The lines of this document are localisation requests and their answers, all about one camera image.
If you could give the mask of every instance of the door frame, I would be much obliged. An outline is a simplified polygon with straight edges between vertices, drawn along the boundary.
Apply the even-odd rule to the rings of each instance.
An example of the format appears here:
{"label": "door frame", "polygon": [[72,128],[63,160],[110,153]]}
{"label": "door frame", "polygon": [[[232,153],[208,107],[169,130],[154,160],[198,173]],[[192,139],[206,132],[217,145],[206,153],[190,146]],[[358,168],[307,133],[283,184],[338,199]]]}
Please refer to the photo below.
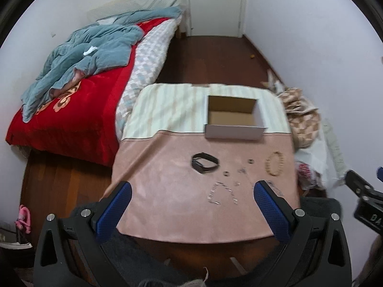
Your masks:
{"label": "door frame", "polygon": [[[185,29],[186,29],[186,35],[190,36],[192,35],[192,17],[191,17],[191,10],[190,10],[190,0],[184,0],[185,6],[186,6],[186,12],[185,12]],[[241,38],[243,36],[243,29],[244,29],[244,21],[245,21],[245,13],[246,13],[246,4],[247,0],[241,0],[241,12],[239,15],[239,30],[238,30],[238,37]]]}

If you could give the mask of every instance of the dark brown floor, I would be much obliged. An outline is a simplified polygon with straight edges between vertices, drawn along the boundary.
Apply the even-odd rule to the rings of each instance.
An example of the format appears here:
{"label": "dark brown floor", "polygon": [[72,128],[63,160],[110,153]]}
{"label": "dark brown floor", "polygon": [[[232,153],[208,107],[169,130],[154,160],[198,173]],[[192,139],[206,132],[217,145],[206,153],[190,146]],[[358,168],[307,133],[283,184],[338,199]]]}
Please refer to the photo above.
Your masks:
{"label": "dark brown floor", "polygon": [[[161,83],[223,83],[260,87],[267,63],[244,38],[173,39]],[[32,216],[31,242],[37,245],[49,213],[68,216],[81,204],[98,201],[110,184],[108,167],[52,153],[32,152],[25,171],[21,204]]]}

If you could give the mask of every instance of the brown checkered cloth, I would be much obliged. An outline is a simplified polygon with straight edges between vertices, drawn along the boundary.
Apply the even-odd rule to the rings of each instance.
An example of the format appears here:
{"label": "brown checkered cloth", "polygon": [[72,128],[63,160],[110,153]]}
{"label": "brown checkered cloth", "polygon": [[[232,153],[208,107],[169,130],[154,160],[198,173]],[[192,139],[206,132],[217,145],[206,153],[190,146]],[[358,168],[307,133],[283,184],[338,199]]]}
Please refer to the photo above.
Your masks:
{"label": "brown checkered cloth", "polygon": [[285,106],[295,148],[309,147],[320,129],[321,117],[318,109],[302,96],[302,90],[299,88],[288,88],[278,97]]}

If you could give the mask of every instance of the black fitness tracker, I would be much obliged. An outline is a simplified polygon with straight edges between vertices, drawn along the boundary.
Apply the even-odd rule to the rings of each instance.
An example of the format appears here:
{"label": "black fitness tracker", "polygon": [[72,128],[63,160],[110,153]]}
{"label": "black fitness tracker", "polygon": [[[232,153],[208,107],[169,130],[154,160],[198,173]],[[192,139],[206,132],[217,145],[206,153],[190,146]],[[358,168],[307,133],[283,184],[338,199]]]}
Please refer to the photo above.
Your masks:
{"label": "black fitness tracker", "polygon": [[[214,165],[213,167],[205,167],[200,161],[198,161],[199,159],[204,159],[204,160],[213,162],[216,165]],[[201,153],[194,154],[191,157],[191,166],[200,174],[204,174],[206,172],[215,171],[220,166],[220,161],[216,157],[210,154],[201,152]]]}

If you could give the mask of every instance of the teal blanket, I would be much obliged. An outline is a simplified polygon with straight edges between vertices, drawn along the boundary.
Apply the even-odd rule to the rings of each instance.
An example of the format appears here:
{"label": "teal blanket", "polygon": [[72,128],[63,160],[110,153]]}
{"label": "teal blanket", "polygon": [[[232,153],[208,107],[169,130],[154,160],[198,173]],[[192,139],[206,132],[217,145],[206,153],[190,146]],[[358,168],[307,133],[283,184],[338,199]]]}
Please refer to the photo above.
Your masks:
{"label": "teal blanket", "polygon": [[71,34],[48,56],[36,81],[22,94],[23,122],[28,123],[39,107],[51,100],[50,89],[61,89],[80,70],[85,77],[129,63],[132,45],[143,36],[134,23],[154,18],[177,18],[179,7],[129,12],[116,16],[113,24],[92,24]]}

